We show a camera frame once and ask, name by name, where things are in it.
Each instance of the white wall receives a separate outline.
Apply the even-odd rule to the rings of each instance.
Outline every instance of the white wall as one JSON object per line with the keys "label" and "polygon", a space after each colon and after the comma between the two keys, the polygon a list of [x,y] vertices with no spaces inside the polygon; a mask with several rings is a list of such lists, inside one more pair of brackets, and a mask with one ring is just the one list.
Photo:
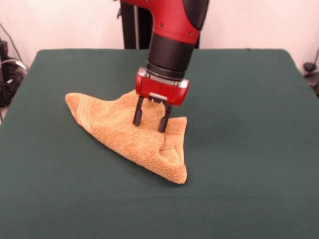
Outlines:
{"label": "white wall", "polygon": [[30,65],[40,49],[124,48],[119,8],[112,0],[0,0],[0,21]]}
{"label": "white wall", "polygon": [[201,48],[282,48],[302,70],[319,47],[319,0],[210,0]]}
{"label": "white wall", "polygon": [[[0,0],[0,7],[28,65],[40,49],[123,48],[118,1]],[[201,48],[283,48],[302,69],[318,47],[319,0],[210,0]]]}

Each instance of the folded towel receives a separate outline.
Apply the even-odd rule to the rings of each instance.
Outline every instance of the folded towel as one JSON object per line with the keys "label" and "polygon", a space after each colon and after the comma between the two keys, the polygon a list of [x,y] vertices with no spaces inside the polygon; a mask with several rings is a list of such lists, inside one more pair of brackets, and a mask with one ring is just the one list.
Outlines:
{"label": "folded towel", "polygon": [[138,101],[135,91],[115,101],[103,101],[80,93],[69,93],[66,102],[76,122],[99,142],[126,159],[176,184],[184,184],[185,117],[170,118],[166,132],[159,133],[163,104],[144,100],[142,121],[133,125]]}

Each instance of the brown towel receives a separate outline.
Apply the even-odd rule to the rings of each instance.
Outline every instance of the brown towel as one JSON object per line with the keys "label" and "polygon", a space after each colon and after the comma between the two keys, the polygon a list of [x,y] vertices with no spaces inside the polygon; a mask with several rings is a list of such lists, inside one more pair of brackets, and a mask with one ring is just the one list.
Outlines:
{"label": "brown towel", "polygon": [[185,117],[169,119],[166,133],[159,133],[163,104],[144,100],[141,125],[133,125],[138,100],[135,91],[115,101],[80,93],[67,94],[65,99],[76,122],[102,144],[169,181],[185,183]]}

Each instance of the green tablecloth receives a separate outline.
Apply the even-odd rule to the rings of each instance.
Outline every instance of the green tablecloth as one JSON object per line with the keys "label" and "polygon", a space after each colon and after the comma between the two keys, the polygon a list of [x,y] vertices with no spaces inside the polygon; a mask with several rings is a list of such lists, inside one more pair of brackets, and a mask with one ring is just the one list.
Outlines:
{"label": "green tablecloth", "polygon": [[317,239],[319,101],[282,50],[196,50],[188,181],[176,186],[80,128],[70,92],[113,100],[148,52],[41,51],[0,126],[1,239]]}

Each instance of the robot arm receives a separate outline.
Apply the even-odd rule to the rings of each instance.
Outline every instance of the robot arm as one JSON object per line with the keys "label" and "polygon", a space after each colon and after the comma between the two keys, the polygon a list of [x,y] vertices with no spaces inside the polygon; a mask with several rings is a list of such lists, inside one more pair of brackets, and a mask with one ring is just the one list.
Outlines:
{"label": "robot arm", "polygon": [[164,132],[172,106],[180,106],[188,92],[184,79],[190,59],[203,28],[209,0],[121,0],[148,9],[153,16],[153,30],[146,68],[136,77],[140,95],[134,124],[139,126],[144,98],[164,103],[166,114],[159,132]]}

